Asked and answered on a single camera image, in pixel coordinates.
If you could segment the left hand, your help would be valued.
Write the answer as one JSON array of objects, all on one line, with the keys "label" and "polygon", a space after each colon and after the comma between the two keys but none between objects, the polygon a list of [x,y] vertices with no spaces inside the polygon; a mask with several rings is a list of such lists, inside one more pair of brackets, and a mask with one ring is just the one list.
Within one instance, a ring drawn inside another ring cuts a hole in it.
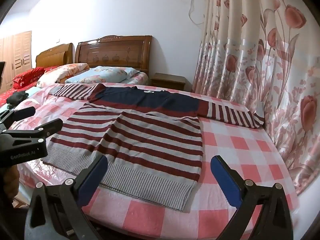
[{"label": "left hand", "polygon": [[12,166],[3,175],[3,189],[9,199],[18,194],[20,174],[17,166]]}]

